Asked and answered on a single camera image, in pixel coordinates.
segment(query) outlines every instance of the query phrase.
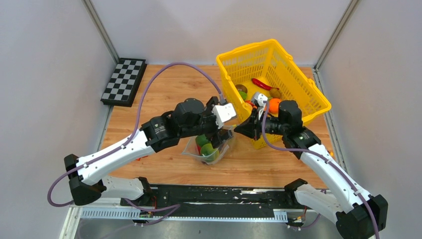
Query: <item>yellow crate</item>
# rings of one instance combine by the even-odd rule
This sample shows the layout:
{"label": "yellow crate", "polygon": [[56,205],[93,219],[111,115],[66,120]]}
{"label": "yellow crate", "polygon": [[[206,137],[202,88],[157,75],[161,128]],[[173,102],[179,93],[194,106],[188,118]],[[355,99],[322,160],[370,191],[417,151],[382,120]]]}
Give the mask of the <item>yellow crate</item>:
{"label": "yellow crate", "polygon": [[[314,81],[303,74],[294,63],[293,57],[275,39],[235,48],[218,55],[216,60],[221,72],[223,93],[234,105],[240,122],[250,116],[251,110],[235,85],[242,84],[247,87],[247,100],[250,100],[255,92],[270,96],[269,91],[254,85],[252,78],[278,87],[282,93],[281,100],[296,101],[302,110],[304,125],[331,109],[330,102],[319,91]],[[281,136],[268,135],[268,139],[270,142],[276,142]],[[256,149],[266,146],[262,137],[258,141],[252,140],[252,143]]]}

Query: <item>white arm segment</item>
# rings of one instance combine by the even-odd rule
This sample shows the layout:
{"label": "white arm segment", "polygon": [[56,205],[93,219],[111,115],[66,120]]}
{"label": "white arm segment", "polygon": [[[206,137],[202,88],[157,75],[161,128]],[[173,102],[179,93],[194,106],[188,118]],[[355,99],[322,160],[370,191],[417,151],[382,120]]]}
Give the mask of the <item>white arm segment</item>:
{"label": "white arm segment", "polygon": [[343,211],[333,195],[324,194],[310,184],[304,184],[297,188],[295,197],[298,203],[314,209],[334,224],[337,222],[335,213]]}
{"label": "white arm segment", "polygon": [[[323,144],[315,144],[309,148],[309,150],[314,151],[316,153],[321,154],[328,161],[335,164],[344,174],[349,178],[349,180],[355,185],[358,189],[357,192],[361,193],[365,200],[369,200],[370,193],[362,188],[359,184],[357,184],[338,164],[335,160],[330,156],[327,152],[327,149]],[[304,162],[307,166],[309,166],[312,170],[317,173],[317,175],[323,180],[326,186],[331,190],[335,198],[340,203],[342,210],[345,213],[350,212],[354,207],[353,204],[357,203],[358,205],[362,204],[362,201],[359,199],[358,196],[354,194],[354,191],[346,182],[346,180],[328,163],[325,163],[322,159],[318,156],[315,156],[310,153],[302,153],[301,161]],[[307,205],[313,208],[315,211],[319,212],[320,208],[314,208],[311,205]]]}
{"label": "white arm segment", "polygon": [[127,198],[135,200],[144,194],[142,182],[137,178],[125,179],[106,176],[103,178],[103,184],[107,189],[101,193],[102,198]]}
{"label": "white arm segment", "polygon": [[[127,138],[124,138],[101,151],[80,157],[76,166],[83,165],[91,159],[106,154],[117,147],[121,147],[126,140]],[[110,172],[134,161],[137,158],[142,158],[155,153],[151,146],[145,145],[146,141],[148,141],[148,139],[146,138],[145,133],[137,130],[132,142],[130,142],[126,147],[123,147],[112,155],[109,155],[86,168],[84,167],[79,169],[78,174],[83,176],[82,182],[88,185],[94,185]]]}

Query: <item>gray wall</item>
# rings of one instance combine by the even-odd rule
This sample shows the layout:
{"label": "gray wall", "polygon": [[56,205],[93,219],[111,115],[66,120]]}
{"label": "gray wall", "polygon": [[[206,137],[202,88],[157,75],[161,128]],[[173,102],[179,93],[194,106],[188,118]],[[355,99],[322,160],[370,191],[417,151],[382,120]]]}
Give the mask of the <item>gray wall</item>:
{"label": "gray wall", "polygon": [[[80,0],[0,2],[0,238],[57,238],[63,157],[94,151],[114,63]],[[70,200],[67,182],[53,193]]]}
{"label": "gray wall", "polygon": [[361,1],[321,71],[349,173],[389,202],[383,239],[422,233],[421,12]]}
{"label": "gray wall", "polygon": [[275,38],[297,64],[314,64],[350,1],[92,2],[122,56],[213,64],[220,53]]}

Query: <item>wooden tabletop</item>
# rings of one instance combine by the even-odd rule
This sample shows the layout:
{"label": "wooden tabletop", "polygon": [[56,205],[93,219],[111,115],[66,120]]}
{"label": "wooden tabletop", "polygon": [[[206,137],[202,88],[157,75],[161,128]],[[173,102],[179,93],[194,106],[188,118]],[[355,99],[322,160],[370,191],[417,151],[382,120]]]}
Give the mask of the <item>wooden tabletop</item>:
{"label": "wooden tabletop", "polygon": [[[148,65],[135,102],[131,108],[114,107],[105,134],[103,148],[127,137],[133,131],[140,96],[151,77],[162,65]],[[200,66],[221,87],[218,66]],[[311,68],[301,68],[313,78]],[[204,104],[217,91],[200,73],[186,66],[174,66],[163,72],[150,87],[142,106],[140,124],[174,110],[186,98],[196,98]],[[332,151],[324,117],[315,119],[309,128]],[[215,165],[204,165],[192,157],[182,155],[188,138],[180,140],[175,147],[134,161],[111,173],[122,178],[146,177],[153,184],[189,184],[214,186],[283,187],[302,178],[315,188],[324,183],[305,164],[289,152],[275,151],[269,147],[255,150],[248,138],[236,134],[236,143],[230,154]]]}

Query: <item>red pepper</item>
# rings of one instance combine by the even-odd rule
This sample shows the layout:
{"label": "red pepper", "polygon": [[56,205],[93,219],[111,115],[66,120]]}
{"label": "red pepper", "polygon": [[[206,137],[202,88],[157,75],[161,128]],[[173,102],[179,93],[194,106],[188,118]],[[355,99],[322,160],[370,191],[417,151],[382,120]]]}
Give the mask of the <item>red pepper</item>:
{"label": "red pepper", "polygon": [[256,78],[252,78],[252,83],[255,84],[255,85],[257,85],[257,86],[259,86],[259,87],[261,87],[264,90],[267,90],[267,91],[269,91],[271,88],[275,88],[275,87],[271,87],[271,86],[265,85],[264,83],[262,83],[261,81],[259,81]]}

